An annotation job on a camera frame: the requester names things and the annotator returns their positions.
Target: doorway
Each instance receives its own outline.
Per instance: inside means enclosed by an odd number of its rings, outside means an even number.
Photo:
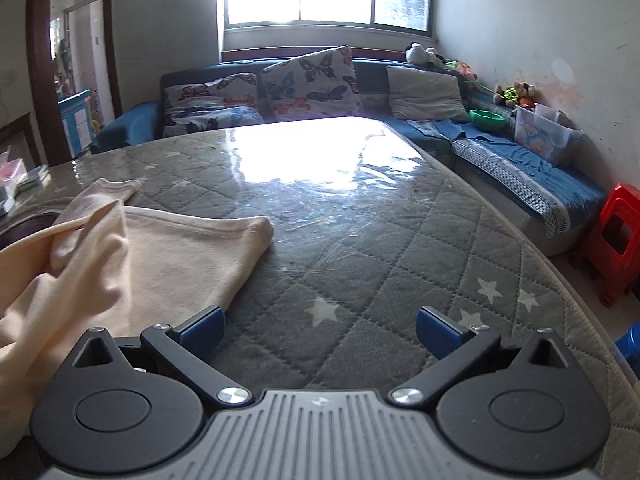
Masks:
[[[54,82],[69,149],[86,150],[113,122],[113,104],[104,49],[102,0],[50,0]]]
[[[27,0],[31,91],[51,166],[88,151],[122,112],[111,0]]]

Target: black circular cover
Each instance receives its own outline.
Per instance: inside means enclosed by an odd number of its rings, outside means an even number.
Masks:
[[[609,415],[594,388],[553,367],[512,368],[462,381],[442,396],[436,416],[460,452],[510,474],[577,468],[609,434]]]
[[[79,381],[40,400],[31,434],[48,462],[86,474],[123,475],[164,462],[194,440],[204,412],[187,386],[133,370],[115,382],[109,376],[104,384],[94,375],[97,383]]]

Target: transparent plastic container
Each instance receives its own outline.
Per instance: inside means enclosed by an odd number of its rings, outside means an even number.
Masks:
[[[0,167],[0,186],[9,190],[10,195],[15,195],[18,183],[27,176],[27,168],[21,158],[10,160]]]
[[[571,127],[571,123],[567,116],[562,113],[560,110],[556,110],[555,108],[549,108],[540,103],[536,103],[536,115],[543,116],[545,119],[549,119],[555,123],[560,124],[561,126],[565,126],[567,128]]]
[[[514,139],[554,166],[568,166],[584,142],[584,134],[518,107]]]

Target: wooden door frame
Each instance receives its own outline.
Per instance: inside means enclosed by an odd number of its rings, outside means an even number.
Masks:
[[[104,39],[111,100],[116,117],[122,114],[118,88],[114,47],[111,0],[103,0]],[[40,138],[50,166],[71,160],[58,97],[54,83],[49,39],[50,0],[26,0],[26,47],[33,107]]]

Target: blue gripper pad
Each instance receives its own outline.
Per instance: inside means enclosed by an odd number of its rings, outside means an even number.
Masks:
[[[221,308],[216,308],[187,329],[182,330],[177,343],[197,358],[206,361],[224,336],[225,313]]]
[[[460,348],[472,336],[472,332],[458,325],[449,317],[430,306],[418,311],[415,321],[415,334],[418,341],[431,352],[436,359],[443,359]]]

